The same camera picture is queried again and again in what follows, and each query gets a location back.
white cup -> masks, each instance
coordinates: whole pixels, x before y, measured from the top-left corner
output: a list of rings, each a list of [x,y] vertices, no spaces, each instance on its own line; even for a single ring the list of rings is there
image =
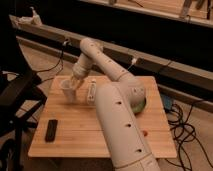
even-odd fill
[[[69,79],[62,80],[60,82],[60,88],[63,91],[69,103],[74,103],[76,101],[76,91],[70,88]]]

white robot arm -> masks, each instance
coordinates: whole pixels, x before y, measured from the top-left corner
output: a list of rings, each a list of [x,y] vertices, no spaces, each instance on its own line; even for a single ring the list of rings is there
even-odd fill
[[[132,112],[132,107],[145,101],[143,85],[93,40],[84,38],[80,49],[82,54],[73,66],[70,86],[77,89],[94,63],[112,81],[97,88],[95,106],[115,170],[159,171]]]

wire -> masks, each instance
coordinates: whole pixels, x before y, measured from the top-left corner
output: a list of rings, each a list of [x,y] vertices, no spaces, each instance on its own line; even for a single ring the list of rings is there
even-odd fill
[[[58,62],[56,63],[55,66],[53,66],[52,68],[49,68],[49,69],[45,69],[45,70],[40,70],[38,72],[47,72],[47,71],[51,71],[52,69],[56,68],[60,63],[61,63],[61,68],[58,70],[58,72],[55,74],[55,75],[58,75],[64,68],[64,62],[63,62],[63,57],[64,57],[64,49],[66,48],[66,46],[68,45],[69,41],[65,41],[63,44],[62,44],[62,49],[61,49],[61,55],[60,55],[60,58],[58,60]],[[42,83],[44,82],[47,82],[47,81],[50,81],[50,80],[53,80],[54,77],[51,77],[51,78],[47,78],[45,80],[42,80]]]
[[[166,65],[163,65],[157,72],[156,75],[158,76],[163,70],[165,70],[173,61],[169,61]]]
[[[61,70],[62,70],[62,69],[63,69],[63,60],[62,60],[62,58],[63,58],[63,56],[64,56],[64,48],[67,46],[68,43],[69,43],[68,40],[65,40],[65,41],[63,42],[62,48],[61,48],[61,55],[60,55],[60,57],[59,57],[59,59],[58,59],[58,62],[57,62],[53,67],[48,68],[48,69],[44,69],[44,70],[39,70],[39,71],[36,71],[36,72],[37,72],[37,73],[40,73],[40,72],[48,72],[48,71],[51,71],[51,70],[55,69],[60,63],[62,64],[62,68],[61,68]]]
[[[143,7],[143,5],[140,2],[137,2],[137,0],[128,0],[129,2],[133,2],[137,5],[139,5],[140,7]]]
[[[202,101],[207,101],[207,99],[196,100],[192,103],[186,119],[183,119],[183,110],[178,104],[172,104],[172,109],[168,114],[168,117],[170,117],[170,119],[168,119],[168,123],[171,126],[170,130],[173,133],[173,139],[177,143],[177,152],[180,164],[173,163],[168,159],[166,159],[166,161],[176,167],[181,167],[184,171],[192,171],[193,168],[190,157],[187,154],[187,151],[184,149],[183,145],[194,140],[198,142],[206,157],[208,164],[213,168],[213,164],[211,163],[205,148],[203,147],[200,140],[197,138],[195,127],[188,123],[193,107],[195,106],[195,104],[200,103]],[[189,166],[186,166],[186,163],[183,160],[182,152],[186,156]]]

black object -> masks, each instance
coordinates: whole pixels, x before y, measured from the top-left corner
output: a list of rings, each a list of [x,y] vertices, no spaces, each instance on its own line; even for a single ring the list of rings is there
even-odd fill
[[[0,22],[0,137],[15,130],[12,170],[20,171],[22,131],[37,127],[37,123],[28,119],[45,103],[46,96],[37,87],[41,79],[25,60],[8,12],[2,4],[0,4]],[[8,72],[15,72],[16,76],[8,78]],[[16,116],[26,100],[35,100],[37,103],[22,116]]]
[[[56,119],[51,119],[48,121],[47,131],[45,136],[46,142],[52,142],[55,140],[57,125],[58,125],[58,120]]]

wooden board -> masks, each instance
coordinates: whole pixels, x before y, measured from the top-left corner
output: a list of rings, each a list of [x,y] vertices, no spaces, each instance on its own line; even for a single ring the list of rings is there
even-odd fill
[[[96,79],[97,85],[109,82],[105,76],[90,76],[77,92],[76,104],[68,104],[59,88],[61,80],[68,76],[57,76],[51,86],[47,102],[40,116],[29,149],[30,157],[109,157],[95,107],[86,103],[89,83]],[[148,143],[157,158],[174,158],[176,150],[167,118],[163,110],[154,77],[140,77],[147,89],[147,105],[137,115],[141,130],[146,130]],[[58,119],[56,139],[44,141],[47,122]]]
[[[182,5],[185,0],[117,0],[118,4],[124,4],[128,6],[141,7],[135,2],[138,2],[143,8],[168,12],[173,14],[180,14]],[[207,1],[204,2],[200,10],[196,10],[197,1],[193,1],[189,10],[189,15],[198,18],[207,18]]]

